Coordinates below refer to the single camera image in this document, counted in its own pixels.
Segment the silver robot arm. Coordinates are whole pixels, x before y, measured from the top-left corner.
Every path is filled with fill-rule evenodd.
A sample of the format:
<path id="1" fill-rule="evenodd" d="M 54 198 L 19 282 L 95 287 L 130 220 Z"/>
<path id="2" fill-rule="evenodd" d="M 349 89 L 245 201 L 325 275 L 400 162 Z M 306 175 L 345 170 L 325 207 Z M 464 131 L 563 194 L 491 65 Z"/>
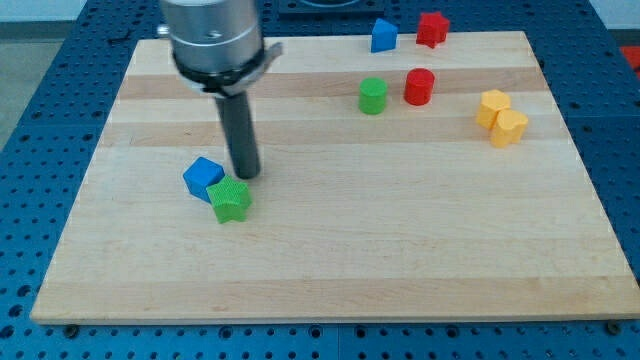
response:
<path id="1" fill-rule="evenodd" d="M 179 74 L 214 97 L 234 172 L 252 179 L 261 172 L 248 90 L 283 54 L 265 45 L 254 0 L 161 0 Z"/>

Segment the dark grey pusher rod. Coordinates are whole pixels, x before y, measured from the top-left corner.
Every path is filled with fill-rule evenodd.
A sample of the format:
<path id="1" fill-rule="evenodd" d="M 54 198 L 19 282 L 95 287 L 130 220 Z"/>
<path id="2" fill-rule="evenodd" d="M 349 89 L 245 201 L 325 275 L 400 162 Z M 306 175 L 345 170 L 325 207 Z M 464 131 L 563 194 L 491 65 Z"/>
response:
<path id="1" fill-rule="evenodd" d="M 216 97 L 215 102 L 236 176 L 257 177 L 261 164 L 247 93 Z"/>

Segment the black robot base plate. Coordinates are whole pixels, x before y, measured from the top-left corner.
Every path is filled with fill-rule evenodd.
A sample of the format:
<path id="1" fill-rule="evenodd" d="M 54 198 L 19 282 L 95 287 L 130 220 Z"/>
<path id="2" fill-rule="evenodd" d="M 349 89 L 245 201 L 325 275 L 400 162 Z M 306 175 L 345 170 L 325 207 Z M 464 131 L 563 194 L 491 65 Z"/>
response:
<path id="1" fill-rule="evenodd" d="M 278 14 L 293 16 L 382 15 L 384 0 L 277 0 Z"/>

